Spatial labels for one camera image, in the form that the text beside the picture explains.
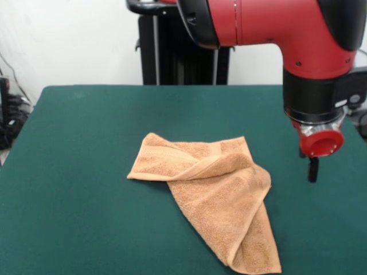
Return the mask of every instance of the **black cable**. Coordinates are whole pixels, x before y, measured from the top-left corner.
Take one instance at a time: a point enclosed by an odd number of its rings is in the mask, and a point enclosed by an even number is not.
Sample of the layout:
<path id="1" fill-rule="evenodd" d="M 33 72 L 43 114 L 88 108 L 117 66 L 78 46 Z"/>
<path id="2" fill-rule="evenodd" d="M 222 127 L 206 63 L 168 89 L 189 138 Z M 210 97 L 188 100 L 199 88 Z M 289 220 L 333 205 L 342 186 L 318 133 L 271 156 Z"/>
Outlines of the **black cable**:
<path id="1" fill-rule="evenodd" d="M 2 53 L 0 52 L 0 58 L 2 59 L 2 61 L 4 61 L 4 63 L 9 67 L 9 69 L 13 72 L 13 77 L 14 77 L 14 81 L 17 84 L 19 90 L 21 90 L 22 94 L 26 97 L 26 99 L 30 101 L 28 95 L 26 94 L 26 92 L 23 90 L 23 88 L 20 86 L 18 79 L 17 79 L 17 75 L 15 74 L 15 70 L 14 68 L 8 63 L 8 61 L 4 58 L 4 56 L 2 55 Z"/>
<path id="2" fill-rule="evenodd" d="M 358 49 L 359 52 L 363 53 L 364 55 L 367 56 L 367 52 L 365 50 L 362 50 L 362 49 Z"/>

